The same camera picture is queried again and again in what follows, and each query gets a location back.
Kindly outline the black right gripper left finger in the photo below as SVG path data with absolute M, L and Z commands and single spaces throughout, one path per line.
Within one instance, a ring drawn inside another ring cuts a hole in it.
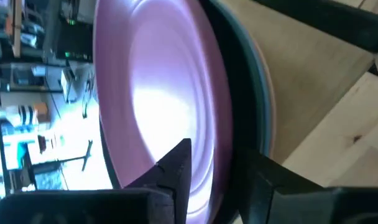
M 185 223 L 191 141 L 182 139 L 123 189 L 32 191 L 0 201 L 0 224 Z

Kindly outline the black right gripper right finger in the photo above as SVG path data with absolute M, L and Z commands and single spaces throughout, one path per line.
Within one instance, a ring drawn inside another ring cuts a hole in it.
M 378 187 L 322 187 L 253 149 L 237 153 L 244 223 L 378 223 Z

